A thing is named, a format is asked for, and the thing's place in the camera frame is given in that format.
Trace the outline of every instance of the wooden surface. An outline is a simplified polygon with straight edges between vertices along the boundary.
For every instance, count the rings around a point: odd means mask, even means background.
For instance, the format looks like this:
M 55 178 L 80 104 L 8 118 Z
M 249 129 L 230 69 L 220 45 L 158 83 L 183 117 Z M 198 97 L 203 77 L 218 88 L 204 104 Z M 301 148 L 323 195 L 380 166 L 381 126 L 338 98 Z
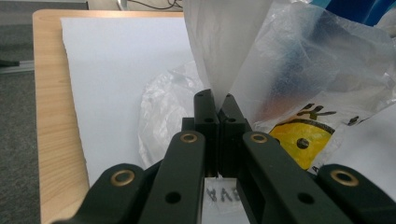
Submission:
M 89 189 L 60 18 L 181 16 L 177 12 L 52 9 L 39 10 L 33 15 L 42 223 L 73 216 Z

